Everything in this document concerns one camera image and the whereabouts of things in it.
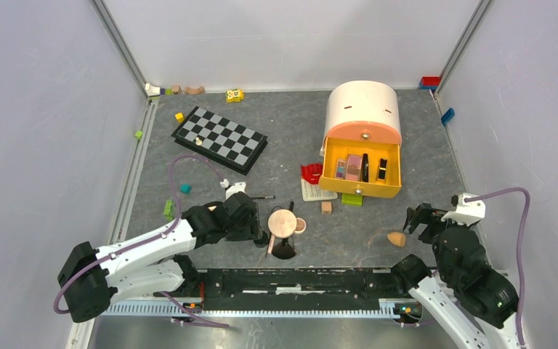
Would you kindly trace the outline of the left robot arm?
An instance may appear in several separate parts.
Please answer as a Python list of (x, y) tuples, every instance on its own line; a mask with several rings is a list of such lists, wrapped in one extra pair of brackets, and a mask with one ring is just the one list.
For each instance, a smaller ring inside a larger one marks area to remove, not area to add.
[(54, 311), (83, 323), (112, 304), (144, 294), (196, 296), (203, 277), (187, 252), (220, 241), (252, 241), (266, 247), (258, 205), (238, 182), (224, 201), (192, 206), (175, 219), (136, 238), (94, 248), (75, 246), (57, 276)]

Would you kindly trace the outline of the red plastic arch toy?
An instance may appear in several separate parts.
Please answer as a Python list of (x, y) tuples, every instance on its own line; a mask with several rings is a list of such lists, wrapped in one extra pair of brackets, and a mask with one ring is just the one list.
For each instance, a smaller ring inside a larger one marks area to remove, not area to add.
[(323, 165), (321, 163), (301, 165), (300, 173), (303, 180), (311, 185), (318, 185), (323, 173)]

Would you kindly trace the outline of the round pink powder compact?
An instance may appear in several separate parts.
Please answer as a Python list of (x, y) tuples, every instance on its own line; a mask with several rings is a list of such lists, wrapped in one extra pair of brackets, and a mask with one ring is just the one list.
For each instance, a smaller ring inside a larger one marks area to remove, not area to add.
[(307, 223), (304, 219), (297, 217), (292, 211), (279, 209), (270, 215), (267, 226), (275, 237), (289, 238), (294, 234), (305, 232)]

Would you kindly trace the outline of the round drawer organizer box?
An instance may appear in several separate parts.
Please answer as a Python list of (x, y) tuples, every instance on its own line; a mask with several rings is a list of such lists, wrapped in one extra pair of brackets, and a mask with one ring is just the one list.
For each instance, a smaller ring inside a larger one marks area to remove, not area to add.
[[(400, 149), (403, 142), (397, 93), (377, 81), (348, 81), (329, 95), (323, 143), (323, 190), (394, 198), (402, 187)], [(336, 162), (349, 154), (369, 157), (369, 182), (335, 178)], [(379, 160), (388, 159), (387, 178), (377, 180)]]

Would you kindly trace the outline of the colourful eyeshadow palette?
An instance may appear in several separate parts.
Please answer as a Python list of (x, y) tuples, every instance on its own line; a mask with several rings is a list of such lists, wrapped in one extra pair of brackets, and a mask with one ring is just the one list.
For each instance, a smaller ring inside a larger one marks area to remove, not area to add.
[(336, 162), (335, 178), (344, 180), (346, 178), (347, 161), (338, 159)]

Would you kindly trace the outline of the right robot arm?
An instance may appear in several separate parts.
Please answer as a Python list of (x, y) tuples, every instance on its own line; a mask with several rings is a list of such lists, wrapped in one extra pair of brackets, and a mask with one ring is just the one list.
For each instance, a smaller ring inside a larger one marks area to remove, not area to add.
[(410, 254), (392, 266), (390, 285), (415, 299), (460, 348), (523, 348), (520, 293), (490, 265), (473, 229), (485, 218), (484, 200), (461, 193), (450, 211), (428, 203), (409, 207), (403, 229), (424, 226), (418, 239), (431, 245), (437, 271)]

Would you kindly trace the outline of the black mascara tube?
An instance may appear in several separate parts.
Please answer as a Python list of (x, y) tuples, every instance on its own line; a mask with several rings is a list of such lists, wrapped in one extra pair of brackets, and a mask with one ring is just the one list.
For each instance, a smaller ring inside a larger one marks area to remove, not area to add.
[(369, 182), (369, 157), (367, 153), (364, 153), (362, 155), (362, 161), (361, 161), (361, 177), (360, 180), (362, 182)]

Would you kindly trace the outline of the small black round jar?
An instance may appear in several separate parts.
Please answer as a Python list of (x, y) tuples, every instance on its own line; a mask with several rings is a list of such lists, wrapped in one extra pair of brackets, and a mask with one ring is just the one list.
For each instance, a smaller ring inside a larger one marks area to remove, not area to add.
[(269, 244), (270, 237), (267, 233), (263, 233), (260, 238), (254, 240), (254, 244), (258, 248), (266, 247)]

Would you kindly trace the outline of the black gold lipstick case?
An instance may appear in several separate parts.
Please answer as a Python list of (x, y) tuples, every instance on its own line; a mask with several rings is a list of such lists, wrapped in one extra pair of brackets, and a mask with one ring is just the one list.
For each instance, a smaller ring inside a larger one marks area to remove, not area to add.
[(378, 171), (377, 171), (377, 180), (378, 181), (385, 181), (387, 178), (387, 164), (388, 159), (381, 158), (379, 160)]

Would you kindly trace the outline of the pink blush palette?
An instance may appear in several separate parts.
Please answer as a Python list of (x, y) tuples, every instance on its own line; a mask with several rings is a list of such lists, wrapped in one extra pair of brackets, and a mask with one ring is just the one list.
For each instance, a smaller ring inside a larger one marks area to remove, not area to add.
[(345, 180), (360, 181), (362, 172), (363, 157), (349, 154), (346, 162)]

